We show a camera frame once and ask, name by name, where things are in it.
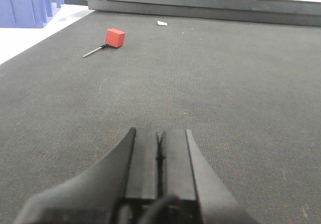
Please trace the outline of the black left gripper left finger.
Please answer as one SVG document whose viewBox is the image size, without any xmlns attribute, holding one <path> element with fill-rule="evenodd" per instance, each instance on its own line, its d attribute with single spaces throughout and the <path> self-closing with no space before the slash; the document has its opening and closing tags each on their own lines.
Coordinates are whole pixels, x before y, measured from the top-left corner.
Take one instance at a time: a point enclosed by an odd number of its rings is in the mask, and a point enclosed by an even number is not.
<svg viewBox="0 0 321 224">
<path fill-rule="evenodd" d="M 31 197 L 15 223 L 111 223 L 119 206 L 157 197 L 157 133 L 130 128 L 114 149 L 76 177 Z"/>
</svg>

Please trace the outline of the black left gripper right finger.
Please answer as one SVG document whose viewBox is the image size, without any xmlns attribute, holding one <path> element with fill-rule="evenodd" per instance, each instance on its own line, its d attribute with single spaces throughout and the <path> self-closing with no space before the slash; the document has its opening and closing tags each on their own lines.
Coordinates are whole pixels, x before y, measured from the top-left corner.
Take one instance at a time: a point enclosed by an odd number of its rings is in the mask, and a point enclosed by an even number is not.
<svg viewBox="0 0 321 224">
<path fill-rule="evenodd" d="M 163 193 L 175 194 L 196 223 L 253 223 L 198 148 L 191 130 L 163 132 Z"/>
</svg>

